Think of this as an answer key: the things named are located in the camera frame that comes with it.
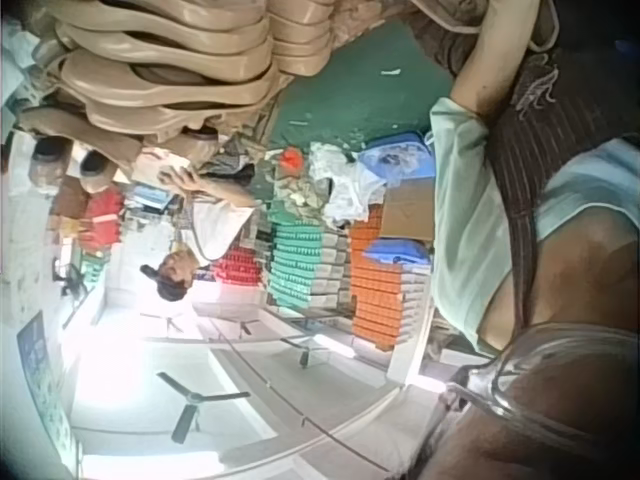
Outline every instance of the stack of sandals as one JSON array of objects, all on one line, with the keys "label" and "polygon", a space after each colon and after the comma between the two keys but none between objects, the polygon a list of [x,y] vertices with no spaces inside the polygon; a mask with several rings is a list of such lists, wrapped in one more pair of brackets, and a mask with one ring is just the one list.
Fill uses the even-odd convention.
[{"label": "stack of sandals", "polygon": [[53,93],[20,124],[104,157],[103,178],[95,154],[91,182],[81,168],[92,192],[110,184],[109,162],[131,178],[147,145],[201,163],[217,149],[216,126],[262,109],[286,73],[315,75],[326,65],[333,2],[48,0],[55,28],[34,60],[54,79]]}]

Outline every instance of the cardboard box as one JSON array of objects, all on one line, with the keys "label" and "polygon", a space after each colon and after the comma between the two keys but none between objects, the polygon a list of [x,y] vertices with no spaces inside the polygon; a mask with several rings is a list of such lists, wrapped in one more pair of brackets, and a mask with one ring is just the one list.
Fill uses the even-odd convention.
[{"label": "cardboard box", "polygon": [[387,190],[380,236],[433,243],[435,178],[405,180],[399,187]]}]

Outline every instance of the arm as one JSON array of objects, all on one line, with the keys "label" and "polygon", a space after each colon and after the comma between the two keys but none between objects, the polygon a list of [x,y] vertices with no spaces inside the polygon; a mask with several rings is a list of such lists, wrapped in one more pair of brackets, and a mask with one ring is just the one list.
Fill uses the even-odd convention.
[{"label": "arm", "polygon": [[201,178],[197,173],[172,168],[159,175],[160,182],[179,194],[200,191],[212,197],[227,200],[234,207],[255,207],[257,202],[244,188],[233,182]]},{"label": "arm", "polygon": [[473,53],[451,99],[486,119],[508,94],[538,18],[540,0],[490,0]]}]

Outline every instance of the person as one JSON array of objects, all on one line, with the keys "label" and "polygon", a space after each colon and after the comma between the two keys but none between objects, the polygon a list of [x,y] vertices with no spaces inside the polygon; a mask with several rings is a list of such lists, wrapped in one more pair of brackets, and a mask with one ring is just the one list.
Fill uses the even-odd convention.
[{"label": "person", "polygon": [[181,232],[181,246],[157,269],[149,265],[140,268],[156,282],[161,298],[177,302],[193,285],[196,270],[227,252],[258,202],[237,182],[205,178],[185,168],[171,168],[161,172],[159,178],[177,194],[198,194],[193,205],[186,206],[192,228]]},{"label": "person", "polygon": [[[525,59],[541,1],[489,0],[450,97],[431,111],[432,294],[494,362],[514,350],[565,356],[520,364],[502,390],[515,403],[469,394],[477,386],[454,379],[447,394],[462,392],[463,413],[436,441],[426,439],[398,478],[640,475],[637,65],[613,42],[589,55]],[[527,66],[543,65],[541,76],[526,78]],[[598,94],[585,95],[590,88]],[[533,334],[543,340],[527,350]],[[619,352],[602,349],[609,341]],[[495,397],[488,385],[496,378],[485,376],[478,391]],[[537,415],[506,415],[516,404]],[[560,425],[555,437],[549,421]],[[587,436],[599,441],[598,455],[569,448]],[[562,437],[556,443],[568,451],[542,437]]]}]

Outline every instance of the fluorescent light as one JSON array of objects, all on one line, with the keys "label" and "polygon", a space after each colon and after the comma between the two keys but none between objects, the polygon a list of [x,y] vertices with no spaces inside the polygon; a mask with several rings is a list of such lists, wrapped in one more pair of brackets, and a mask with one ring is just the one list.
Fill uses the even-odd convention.
[{"label": "fluorescent light", "polygon": [[356,352],[351,347],[347,347],[340,342],[335,341],[333,338],[329,338],[325,335],[316,335],[313,339],[323,347],[333,350],[340,355],[344,355],[347,358],[353,358],[356,356]]},{"label": "fluorescent light", "polygon": [[416,375],[409,381],[409,384],[433,393],[443,393],[447,389],[444,382],[424,375]]},{"label": "fluorescent light", "polygon": [[85,455],[82,459],[82,476],[92,480],[190,480],[223,471],[216,452],[140,457]]}]

